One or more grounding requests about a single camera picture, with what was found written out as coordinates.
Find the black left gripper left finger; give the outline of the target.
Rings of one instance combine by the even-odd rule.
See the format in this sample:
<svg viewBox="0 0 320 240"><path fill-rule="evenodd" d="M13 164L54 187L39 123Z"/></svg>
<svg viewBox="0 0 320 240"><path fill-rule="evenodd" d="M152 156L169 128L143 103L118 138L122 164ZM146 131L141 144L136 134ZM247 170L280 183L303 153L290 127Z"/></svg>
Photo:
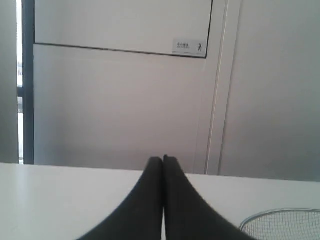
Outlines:
<svg viewBox="0 0 320 240"><path fill-rule="evenodd" d="M163 224L163 161L151 157L125 200L81 240L160 240Z"/></svg>

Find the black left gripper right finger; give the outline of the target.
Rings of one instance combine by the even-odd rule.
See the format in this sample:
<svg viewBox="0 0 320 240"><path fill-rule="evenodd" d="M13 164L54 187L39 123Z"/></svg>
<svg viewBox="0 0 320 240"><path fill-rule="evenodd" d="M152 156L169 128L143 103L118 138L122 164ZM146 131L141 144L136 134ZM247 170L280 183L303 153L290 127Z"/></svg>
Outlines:
<svg viewBox="0 0 320 240"><path fill-rule="evenodd" d="M168 240L249 240L199 195L177 158L163 156L164 218Z"/></svg>

